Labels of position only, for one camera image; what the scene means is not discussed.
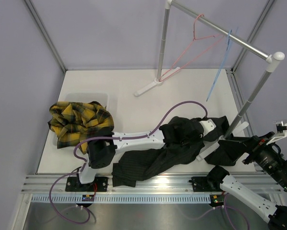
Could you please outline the dark pinstripe shirt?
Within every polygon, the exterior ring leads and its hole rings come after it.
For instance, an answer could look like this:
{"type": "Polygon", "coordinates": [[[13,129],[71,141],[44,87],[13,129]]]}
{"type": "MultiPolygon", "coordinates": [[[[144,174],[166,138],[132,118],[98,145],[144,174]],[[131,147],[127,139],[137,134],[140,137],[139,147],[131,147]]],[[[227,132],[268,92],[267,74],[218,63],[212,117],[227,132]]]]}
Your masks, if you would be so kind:
{"type": "MultiPolygon", "coordinates": [[[[160,149],[127,151],[119,162],[113,164],[113,186],[135,187],[138,181],[145,181],[178,164],[190,164],[196,159],[206,141],[201,138],[196,142],[182,144],[182,125],[189,120],[207,120],[204,118],[183,118],[175,116],[169,123],[160,126],[164,131],[164,146],[160,149]]],[[[216,138],[224,135],[229,128],[226,116],[212,118],[216,124],[216,138]]]]}

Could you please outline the pink wire hanger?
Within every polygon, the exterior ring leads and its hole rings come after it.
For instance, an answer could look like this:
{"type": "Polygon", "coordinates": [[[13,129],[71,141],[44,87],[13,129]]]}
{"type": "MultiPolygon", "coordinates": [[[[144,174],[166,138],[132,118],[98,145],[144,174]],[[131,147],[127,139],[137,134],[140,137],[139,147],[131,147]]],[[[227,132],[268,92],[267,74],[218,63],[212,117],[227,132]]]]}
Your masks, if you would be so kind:
{"type": "Polygon", "coordinates": [[[203,19],[204,16],[201,13],[195,17],[192,26],[192,39],[172,62],[171,66],[167,70],[161,70],[160,76],[157,79],[159,83],[165,82],[181,70],[189,67],[224,40],[224,36],[218,32],[207,35],[197,33],[199,19],[203,19]]]}

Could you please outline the blue wire hanger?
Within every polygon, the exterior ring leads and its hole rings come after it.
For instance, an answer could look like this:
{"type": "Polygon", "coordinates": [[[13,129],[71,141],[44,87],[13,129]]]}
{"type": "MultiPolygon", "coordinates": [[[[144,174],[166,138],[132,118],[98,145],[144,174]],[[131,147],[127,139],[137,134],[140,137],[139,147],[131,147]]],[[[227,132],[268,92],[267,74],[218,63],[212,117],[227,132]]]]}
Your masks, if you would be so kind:
{"type": "Polygon", "coordinates": [[[206,102],[208,102],[208,100],[209,100],[209,98],[210,98],[210,96],[211,96],[211,94],[212,94],[212,92],[213,92],[213,90],[214,90],[214,88],[215,88],[215,86],[216,86],[216,83],[217,83],[218,78],[219,78],[219,76],[220,76],[221,70],[224,68],[224,65],[226,64],[226,61],[227,61],[228,56],[229,56],[229,54],[230,54],[231,46],[232,46],[232,43],[233,43],[232,39],[230,38],[230,35],[231,35],[231,34],[232,34],[232,30],[229,30],[228,35],[227,35],[227,39],[226,39],[226,49],[225,49],[225,53],[224,53],[222,62],[221,62],[220,66],[219,66],[219,68],[218,68],[218,70],[217,70],[217,73],[216,73],[216,75],[215,75],[215,78],[214,78],[214,80],[213,80],[213,83],[212,83],[212,85],[211,85],[211,87],[210,87],[210,90],[209,90],[209,92],[208,92],[208,94],[207,94],[206,102]]]}

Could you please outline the yellow plaid shirt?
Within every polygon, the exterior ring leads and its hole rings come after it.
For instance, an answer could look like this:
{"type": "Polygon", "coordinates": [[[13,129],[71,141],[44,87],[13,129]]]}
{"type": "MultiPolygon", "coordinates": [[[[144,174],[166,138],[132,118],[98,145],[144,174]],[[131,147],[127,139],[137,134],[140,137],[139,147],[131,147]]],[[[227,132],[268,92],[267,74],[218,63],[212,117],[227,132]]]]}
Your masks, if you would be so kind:
{"type": "Polygon", "coordinates": [[[49,108],[52,115],[49,129],[57,137],[57,148],[75,147],[81,141],[95,137],[101,129],[113,131],[114,120],[104,106],[90,103],[57,102],[49,108]]]}

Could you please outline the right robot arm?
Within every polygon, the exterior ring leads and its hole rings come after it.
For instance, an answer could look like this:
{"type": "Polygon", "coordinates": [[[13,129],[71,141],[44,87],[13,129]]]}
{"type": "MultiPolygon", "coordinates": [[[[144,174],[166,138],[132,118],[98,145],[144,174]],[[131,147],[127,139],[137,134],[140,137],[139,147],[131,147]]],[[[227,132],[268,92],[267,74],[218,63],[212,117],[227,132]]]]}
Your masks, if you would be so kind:
{"type": "Polygon", "coordinates": [[[270,230],[287,230],[287,206],[277,204],[259,195],[259,192],[274,192],[282,188],[287,192],[287,160],[281,156],[276,144],[279,137],[274,132],[263,136],[231,137],[218,141],[216,153],[225,159],[235,160],[247,153],[244,164],[258,164],[266,173],[254,177],[253,186],[239,182],[218,163],[207,175],[207,185],[212,190],[222,190],[244,203],[263,219],[270,230]]]}

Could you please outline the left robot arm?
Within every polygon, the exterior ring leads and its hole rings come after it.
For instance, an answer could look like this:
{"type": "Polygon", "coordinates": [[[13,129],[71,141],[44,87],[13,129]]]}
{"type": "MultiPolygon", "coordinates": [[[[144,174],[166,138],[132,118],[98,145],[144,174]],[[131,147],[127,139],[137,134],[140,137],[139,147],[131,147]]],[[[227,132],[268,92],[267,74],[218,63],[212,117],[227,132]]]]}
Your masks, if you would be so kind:
{"type": "Polygon", "coordinates": [[[116,133],[108,128],[96,137],[81,142],[87,144],[87,158],[81,168],[67,179],[67,192],[105,192],[108,179],[96,174],[112,164],[115,155],[122,157],[113,163],[114,187],[135,187],[176,164],[188,164],[200,153],[209,133],[203,120],[175,117],[168,124],[158,125],[145,133],[116,133]]]}

